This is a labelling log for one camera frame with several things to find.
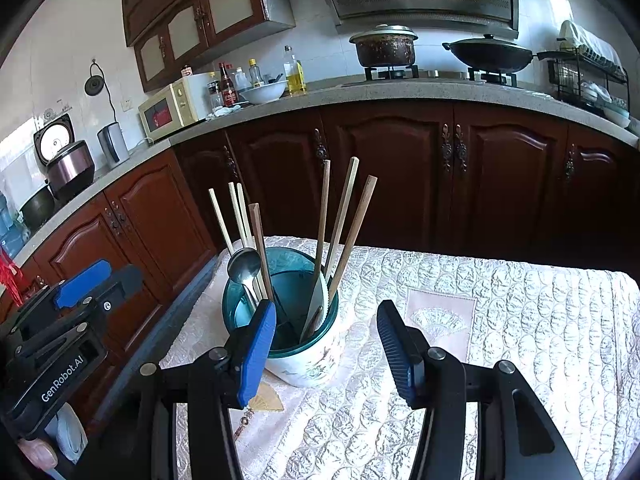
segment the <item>white bowl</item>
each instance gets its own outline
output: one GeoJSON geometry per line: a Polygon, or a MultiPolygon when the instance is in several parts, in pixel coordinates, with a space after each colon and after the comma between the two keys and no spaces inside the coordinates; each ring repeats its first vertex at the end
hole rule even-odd
{"type": "Polygon", "coordinates": [[[284,91],[287,89],[287,80],[278,81],[264,86],[258,86],[256,88],[249,88],[240,95],[249,101],[252,105],[262,105],[270,103],[271,101],[277,101],[282,97],[284,91]]]}
{"type": "Polygon", "coordinates": [[[605,117],[609,121],[611,121],[614,124],[617,124],[618,126],[620,126],[620,128],[626,128],[627,126],[629,126],[629,123],[631,122],[631,119],[629,119],[628,117],[625,117],[622,114],[619,114],[618,112],[614,112],[610,108],[603,108],[602,111],[604,112],[605,117]]]}

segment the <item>white tablecloth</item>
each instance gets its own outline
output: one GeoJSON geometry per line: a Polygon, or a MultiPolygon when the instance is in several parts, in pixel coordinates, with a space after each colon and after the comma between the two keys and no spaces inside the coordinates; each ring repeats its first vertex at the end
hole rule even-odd
{"type": "MultiPolygon", "coordinates": [[[[271,237],[267,245],[315,254],[316,243],[271,237]]],[[[225,251],[162,367],[192,362],[226,341],[220,309],[227,262],[225,251]]],[[[584,478],[617,476],[640,440],[640,292],[632,279],[621,272],[356,247],[339,289],[345,350],[338,373],[324,388],[308,390],[264,373],[284,412],[248,414],[236,440],[247,480],[408,477],[423,413],[412,412],[396,393],[375,312],[390,299],[404,315],[414,289],[474,298],[466,361],[492,366],[511,360],[551,414],[584,478]]],[[[462,476],[470,480],[475,407],[468,405],[467,413],[462,476]]],[[[242,416],[232,413],[235,428],[242,416]]],[[[181,479],[191,477],[186,423],[186,408],[179,406],[181,479]]]]}

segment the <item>sauce bottle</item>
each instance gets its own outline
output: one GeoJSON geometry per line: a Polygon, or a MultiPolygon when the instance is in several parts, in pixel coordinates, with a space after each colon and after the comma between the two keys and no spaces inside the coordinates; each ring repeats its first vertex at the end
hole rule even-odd
{"type": "Polygon", "coordinates": [[[238,102],[238,94],[234,88],[234,82],[226,73],[226,68],[223,63],[219,63],[220,66],[220,93],[222,94],[222,101],[227,108],[231,108],[238,102]]]}

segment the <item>chopstick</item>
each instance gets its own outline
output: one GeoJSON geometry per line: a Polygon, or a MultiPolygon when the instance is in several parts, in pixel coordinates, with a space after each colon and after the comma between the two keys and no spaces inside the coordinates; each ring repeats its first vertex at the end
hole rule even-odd
{"type": "Polygon", "coordinates": [[[314,262],[313,286],[316,286],[320,268],[322,267],[322,249],[324,248],[324,229],[326,227],[326,210],[329,202],[329,177],[331,173],[331,161],[324,162],[322,174],[322,197],[320,200],[320,221],[318,222],[318,244],[316,245],[316,260],[314,262]]]}
{"type": "Polygon", "coordinates": [[[349,168],[347,170],[347,176],[344,179],[344,186],[342,187],[342,195],[340,197],[340,205],[338,206],[338,216],[334,224],[334,232],[331,235],[331,244],[329,245],[329,253],[326,256],[326,262],[324,263],[324,277],[329,280],[329,275],[334,266],[335,255],[338,250],[338,243],[340,243],[340,235],[342,234],[342,228],[344,226],[344,219],[347,216],[347,209],[349,208],[349,200],[351,199],[351,192],[353,191],[353,183],[356,179],[356,173],[358,172],[358,164],[360,160],[357,156],[352,156],[349,161],[349,168]]]}
{"type": "Polygon", "coordinates": [[[367,177],[364,190],[362,191],[362,196],[360,197],[360,202],[358,203],[358,208],[356,209],[356,214],[353,217],[353,223],[349,229],[347,240],[344,243],[344,249],[340,255],[340,260],[338,261],[338,267],[335,269],[334,277],[331,280],[331,285],[329,286],[329,304],[334,300],[335,293],[338,290],[338,285],[340,285],[340,280],[342,279],[344,269],[347,266],[347,261],[349,260],[349,256],[351,256],[351,251],[353,250],[356,238],[358,237],[358,233],[362,227],[362,221],[364,220],[364,215],[367,213],[367,208],[371,201],[371,195],[373,195],[373,190],[376,187],[377,181],[378,179],[375,176],[369,175],[367,177]]]}
{"type": "Polygon", "coordinates": [[[262,276],[264,278],[264,288],[267,292],[267,298],[274,301],[273,287],[271,286],[271,275],[269,274],[269,266],[267,265],[267,251],[264,247],[264,235],[262,234],[262,221],[260,220],[260,205],[249,204],[249,213],[251,214],[251,224],[254,228],[255,246],[260,254],[260,263],[262,267],[262,276]]]}
{"type": "Polygon", "coordinates": [[[229,231],[226,230],[225,219],[222,218],[222,211],[220,211],[220,206],[218,205],[218,199],[216,198],[216,192],[213,191],[213,188],[209,188],[209,198],[211,199],[211,203],[213,204],[213,211],[216,212],[216,218],[218,219],[218,225],[220,225],[220,230],[222,231],[222,237],[225,240],[226,248],[229,251],[229,255],[231,256],[234,253],[234,246],[231,243],[231,238],[229,238],[229,231]]]}
{"type": "Polygon", "coordinates": [[[244,224],[242,223],[242,216],[240,215],[240,206],[238,205],[238,196],[236,195],[236,185],[233,182],[228,184],[229,195],[231,195],[231,205],[234,208],[234,215],[236,216],[236,225],[238,226],[238,232],[240,233],[240,239],[242,240],[242,247],[246,248],[247,240],[246,233],[244,231],[244,224]]]}
{"type": "MultiPolygon", "coordinates": [[[[238,190],[238,207],[240,209],[242,225],[244,226],[244,236],[246,237],[246,242],[249,247],[255,247],[253,237],[251,236],[251,225],[249,224],[249,217],[246,213],[246,202],[244,201],[244,190],[242,189],[242,184],[238,182],[236,184],[236,189],[238,190]]],[[[267,297],[267,291],[264,288],[264,280],[262,278],[261,272],[259,272],[258,276],[254,279],[254,289],[256,289],[256,296],[258,296],[259,299],[263,300],[267,297]]]]}

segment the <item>stove burner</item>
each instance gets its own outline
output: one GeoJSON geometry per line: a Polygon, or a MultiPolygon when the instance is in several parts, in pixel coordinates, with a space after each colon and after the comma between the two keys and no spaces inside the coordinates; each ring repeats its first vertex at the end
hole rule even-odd
{"type": "MultiPolygon", "coordinates": [[[[418,77],[418,66],[417,65],[409,65],[409,66],[406,66],[404,68],[411,69],[411,78],[412,79],[418,77]]],[[[384,72],[378,72],[378,78],[377,79],[386,79],[386,80],[404,79],[406,77],[406,71],[405,71],[404,68],[394,69],[394,67],[390,66],[384,72]]],[[[371,68],[371,67],[366,67],[364,69],[364,74],[365,74],[365,78],[367,79],[367,81],[373,81],[372,72],[375,71],[375,70],[378,70],[378,69],[377,68],[371,68]]]]}
{"type": "Polygon", "coordinates": [[[469,81],[476,80],[476,72],[480,72],[480,80],[486,81],[487,83],[503,85],[503,86],[512,86],[514,88],[518,87],[518,80],[516,79],[515,74],[502,74],[502,73],[492,73],[492,72],[484,72],[483,70],[477,70],[475,68],[470,68],[469,72],[469,81]],[[507,83],[507,78],[510,78],[511,84],[507,83]]]}

